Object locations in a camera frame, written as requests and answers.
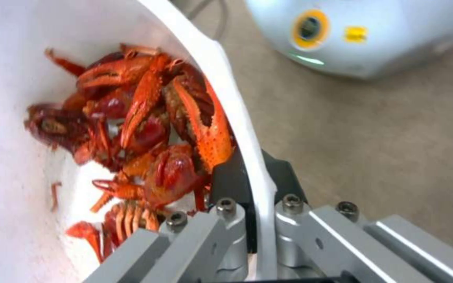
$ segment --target screw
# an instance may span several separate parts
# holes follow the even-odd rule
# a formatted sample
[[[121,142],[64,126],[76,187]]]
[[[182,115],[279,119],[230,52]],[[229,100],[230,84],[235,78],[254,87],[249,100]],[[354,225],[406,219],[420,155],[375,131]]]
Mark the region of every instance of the screw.
[[[236,210],[237,203],[230,197],[223,197],[216,203],[216,214],[225,219],[234,217]]]
[[[352,222],[356,222],[359,217],[359,208],[350,201],[340,201],[335,209]]]
[[[304,203],[297,195],[289,193],[282,199],[282,210],[291,214],[298,214],[304,211]]]
[[[184,212],[177,211],[167,216],[165,223],[171,231],[179,232],[186,226],[188,219]]]

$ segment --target white container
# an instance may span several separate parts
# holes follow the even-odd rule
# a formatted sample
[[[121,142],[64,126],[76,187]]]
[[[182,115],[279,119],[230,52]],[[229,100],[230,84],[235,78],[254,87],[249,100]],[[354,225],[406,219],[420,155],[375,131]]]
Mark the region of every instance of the white container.
[[[64,230],[96,220],[88,208],[99,192],[90,180],[109,175],[95,164],[78,167],[63,150],[52,153],[25,131],[23,120],[28,105],[60,102],[74,90],[74,77],[49,62],[45,48],[87,64],[116,50],[119,42],[160,46],[207,75],[255,188],[262,235],[258,258],[264,259],[257,272],[273,277],[275,185],[218,43],[165,0],[0,0],[0,282],[80,281],[97,267],[88,244],[65,237]],[[63,186],[58,211],[51,213],[55,181]]]

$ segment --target green light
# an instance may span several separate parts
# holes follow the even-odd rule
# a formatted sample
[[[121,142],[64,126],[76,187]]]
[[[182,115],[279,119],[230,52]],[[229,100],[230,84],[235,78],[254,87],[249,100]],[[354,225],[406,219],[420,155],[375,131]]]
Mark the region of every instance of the green light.
[[[298,58],[298,59],[300,59],[302,61],[305,61],[305,62],[313,63],[313,64],[316,64],[316,65],[324,65],[324,62],[321,61],[321,60],[318,60],[318,59],[303,57],[303,56],[296,55],[296,54],[293,54],[293,53],[290,53],[289,55],[291,55],[293,57],[296,57],[296,58]]]

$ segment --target cable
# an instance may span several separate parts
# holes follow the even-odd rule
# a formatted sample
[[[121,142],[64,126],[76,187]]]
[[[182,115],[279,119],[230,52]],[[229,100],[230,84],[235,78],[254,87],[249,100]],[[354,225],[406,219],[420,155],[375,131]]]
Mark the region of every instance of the cable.
[[[225,29],[227,28],[228,23],[228,6],[225,0],[217,0],[219,2],[219,6],[221,8],[221,15],[219,18],[218,27],[212,36],[212,39],[219,41],[223,36]],[[187,18],[192,21],[201,11],[203,11],[209,4],[211,4],[213,0],[203,0],[195,8],[192,9],[190,13],[188,13]]]

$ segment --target red crayfish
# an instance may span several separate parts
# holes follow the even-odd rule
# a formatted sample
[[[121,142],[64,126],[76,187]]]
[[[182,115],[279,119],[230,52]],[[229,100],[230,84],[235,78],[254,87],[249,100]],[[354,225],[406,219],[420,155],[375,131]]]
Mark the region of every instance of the red crayfish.
[[[135,45],[121,44],[87,67],[51,49],[45,54],[77,77],[77,89],[61,105],[31,105],[25,128],[79,165],[93,160],[116,172],[112,180],[92,181],[103,191],[92,212],[113,197],[122,200],[100,231],[78,222],[68,235],[86,239],[103,261],[137,228],[157,230],[157,214],[187,193],[205,209],[212,169],[230,157],[234,139],[203,74],[158,48]],[[169,145],[171,125],[184,143]]]

